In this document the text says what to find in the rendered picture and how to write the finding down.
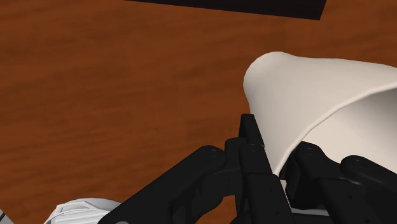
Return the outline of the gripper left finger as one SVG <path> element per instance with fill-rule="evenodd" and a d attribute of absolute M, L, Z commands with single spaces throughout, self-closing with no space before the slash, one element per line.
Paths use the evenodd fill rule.
<path fill-rule="evenodd" d="M 231 224 L 295 224 L 252 114 L 241 116 L 238 137 L 224 149 L 200 147 L 98 224 L 196 224 L 230 195 L 237 211 Z"/>

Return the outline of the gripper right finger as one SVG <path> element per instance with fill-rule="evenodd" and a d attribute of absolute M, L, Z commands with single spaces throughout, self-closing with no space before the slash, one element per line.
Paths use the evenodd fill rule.
<path fill-rule="evenodd" d="M 337 163 L 302 142 L 284 166 L 291 207 L 324 209 L 333 224 L 397 224 L 397 174 L 358 155 Z"/>

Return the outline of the white flared cup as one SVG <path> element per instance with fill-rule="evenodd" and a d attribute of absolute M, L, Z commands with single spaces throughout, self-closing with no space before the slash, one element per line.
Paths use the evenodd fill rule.
<path fill-rule="evenodd" d="M 244 93 L 275 174 L 302 141 L 397 173 L 397 67 L 270 52 L 246 71 Z"/>

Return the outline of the white ridged object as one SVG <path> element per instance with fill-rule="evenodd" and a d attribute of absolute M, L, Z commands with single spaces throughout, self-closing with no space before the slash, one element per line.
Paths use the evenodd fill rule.
<path fill-rule="evenodd" d="M 44 224 L 98 224 L 99 220 L 120 205 L 102 198 L 82 198 L 59 204 Z"/>

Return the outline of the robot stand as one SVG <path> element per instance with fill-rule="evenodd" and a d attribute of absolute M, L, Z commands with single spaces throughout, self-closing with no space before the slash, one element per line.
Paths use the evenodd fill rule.
<path fill-rule="evenodd" d="M 126 0 L 258 15 L 320 20 L 327 0 Z"/>

